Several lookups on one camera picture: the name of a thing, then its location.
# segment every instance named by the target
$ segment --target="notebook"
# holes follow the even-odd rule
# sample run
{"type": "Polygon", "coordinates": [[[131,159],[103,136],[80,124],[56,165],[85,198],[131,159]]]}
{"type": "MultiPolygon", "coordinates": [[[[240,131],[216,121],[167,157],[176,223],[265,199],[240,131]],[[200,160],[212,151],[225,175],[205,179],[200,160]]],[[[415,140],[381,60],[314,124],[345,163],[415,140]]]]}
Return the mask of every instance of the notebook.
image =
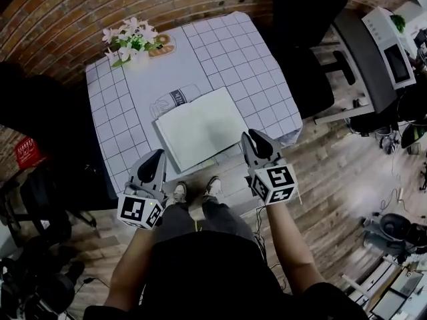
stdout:
{"type": "Polygon", "coordinates": [[[248,131],[225,87],[172,109],[155,123],[180,171],[240,142],[248,131]]]}

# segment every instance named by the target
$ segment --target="red box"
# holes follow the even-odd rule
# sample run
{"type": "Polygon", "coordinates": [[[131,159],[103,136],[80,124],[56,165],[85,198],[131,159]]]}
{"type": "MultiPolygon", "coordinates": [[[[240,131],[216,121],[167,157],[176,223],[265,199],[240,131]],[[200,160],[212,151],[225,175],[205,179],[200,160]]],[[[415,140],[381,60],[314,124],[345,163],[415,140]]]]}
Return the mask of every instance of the red box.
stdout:
{"type": "Polygon", "coordinates": [[[28,136],[16,145],[15,154],[20,169],[37,166],[40,161],[46,158],[40,152],[36,142],[28,136]]]}

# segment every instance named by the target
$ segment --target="brick wall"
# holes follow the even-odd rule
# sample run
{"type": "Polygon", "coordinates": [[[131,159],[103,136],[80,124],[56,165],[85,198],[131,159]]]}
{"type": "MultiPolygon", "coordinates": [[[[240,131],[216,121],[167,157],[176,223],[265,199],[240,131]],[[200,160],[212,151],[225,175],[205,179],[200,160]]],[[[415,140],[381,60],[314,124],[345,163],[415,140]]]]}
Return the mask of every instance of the brick wall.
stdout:
{"type": "MultiPolygon", "coordinates": [[[[350,0],[349,7],[394,8],[405,1],[350,0]]],[[[272,0],[13,0],[0,19],[0,60],[72,84],[82,79],[86,63],[102,55],[105,27],[135,15],[161,31],[235,10],[255,22],[270,21],[272,0]]]]}

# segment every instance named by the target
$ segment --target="desk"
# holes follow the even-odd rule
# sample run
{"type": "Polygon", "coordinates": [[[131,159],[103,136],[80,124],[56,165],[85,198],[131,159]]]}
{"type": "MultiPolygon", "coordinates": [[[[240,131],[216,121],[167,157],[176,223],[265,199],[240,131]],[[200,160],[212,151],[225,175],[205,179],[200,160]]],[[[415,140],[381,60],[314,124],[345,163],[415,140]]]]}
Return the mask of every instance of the desk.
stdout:
{"type": "Polygon", "coordinates": [[[362,82],[368,105],[315,119],[316,124],[385,110],[397,99],[397,93],[380,51],[362,20],[353,11],[343,9],[335,18],[332,30],[340,40],[353,74],[362,82]]]}
{"type": "MultiPolygon", "coordinates": [[[[153,122],[165,112],[226,86],[249,128],[283,145],[296,142],[300,113],[276,60],[250,18],[241,12],[166,31],[173,51],[140,70],[111,67],[107,58],[86,68],[93,122],[116,193],[143,155],[163,148],[153,122]]],[[[237,144],[179,172],[170,160],[166,179],[177,179],[242,153],[237,144]]]]}

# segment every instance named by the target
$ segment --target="potted plant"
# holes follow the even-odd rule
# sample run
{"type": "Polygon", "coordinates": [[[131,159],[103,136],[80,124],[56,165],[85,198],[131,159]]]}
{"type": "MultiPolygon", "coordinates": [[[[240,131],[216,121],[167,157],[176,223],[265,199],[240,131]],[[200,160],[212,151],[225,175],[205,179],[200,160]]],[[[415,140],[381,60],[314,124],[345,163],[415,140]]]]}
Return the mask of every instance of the potted plant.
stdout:
{"type": "Polygon", "coordinates": [[[111,63],[114,62],[113,67],[119,67],[128,62],[134,67],[142,67],[148,62],[148,51],[161,46],[156,39],[158,33],[147,21],[140,21],[135,17],[123,23],[124,25],[119,29],[104,29],[102,38],[106,43],[120,46],[120,58],[114,62],[117,57],[109,47],[105,54],[111,63]]]}
{"type": "Polygon", "coordinates": [[[390,18],[392,19],[393,23],[397,27],[398,31],[403,33],[403,31],[405,30],[405,26],[406,26],[406,22],[405,22],[405,19],[403,18],[403,16],[401,16],[399,14],[393,14],[390,16],[390,18]]]}

